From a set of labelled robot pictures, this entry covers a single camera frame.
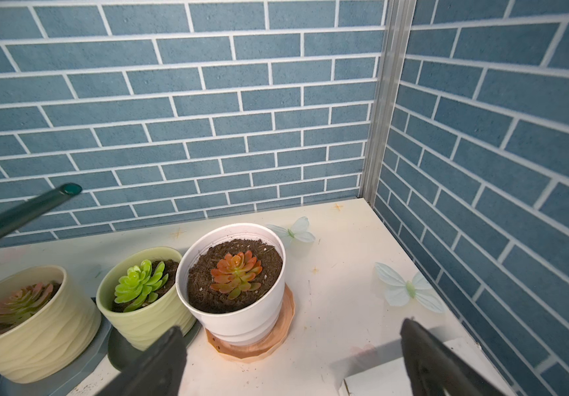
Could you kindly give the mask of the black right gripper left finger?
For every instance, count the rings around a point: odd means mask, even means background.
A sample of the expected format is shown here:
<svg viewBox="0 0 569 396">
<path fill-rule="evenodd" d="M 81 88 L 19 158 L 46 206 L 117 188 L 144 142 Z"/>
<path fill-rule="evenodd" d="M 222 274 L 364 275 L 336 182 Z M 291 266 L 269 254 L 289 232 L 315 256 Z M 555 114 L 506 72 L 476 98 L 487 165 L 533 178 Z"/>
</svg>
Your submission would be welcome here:
<svg viewBox="0 0 569 396">
<path fill-rule="evenodd" d="M 167 330 L 99 394 L 177 395 L 187 364 L 183 337 L 177 326 Z"/>
</svg>

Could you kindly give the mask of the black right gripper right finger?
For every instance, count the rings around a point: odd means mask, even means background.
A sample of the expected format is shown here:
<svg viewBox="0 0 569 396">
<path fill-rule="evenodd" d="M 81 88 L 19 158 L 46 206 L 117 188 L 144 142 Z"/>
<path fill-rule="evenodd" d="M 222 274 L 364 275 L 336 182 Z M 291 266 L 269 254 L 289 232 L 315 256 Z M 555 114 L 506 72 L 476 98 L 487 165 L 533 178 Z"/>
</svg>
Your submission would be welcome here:
<svg viewBox="0 0 569 396">
<path fill-rule="evenodd" d="M 503 395 L 415 320 L 406 318 L 400 334 L 414 395 Z"/>
</svg>

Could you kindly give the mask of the dark green watering can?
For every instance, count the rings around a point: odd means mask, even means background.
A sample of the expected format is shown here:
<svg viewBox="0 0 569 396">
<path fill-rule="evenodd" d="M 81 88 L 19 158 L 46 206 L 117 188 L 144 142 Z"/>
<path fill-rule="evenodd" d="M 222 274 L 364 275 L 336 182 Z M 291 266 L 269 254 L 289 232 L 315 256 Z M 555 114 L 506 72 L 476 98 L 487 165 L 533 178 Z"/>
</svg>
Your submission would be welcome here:
<svg viewBox="0 0 569 396">
<path fill-rule="evenodd" d="M 76 183 L 65 183 L 51 191 L 15 206 L 0 214 L 0 239 L 20 229 L 43 214 L 61 206 L 83 191 Z"/>
</svg>

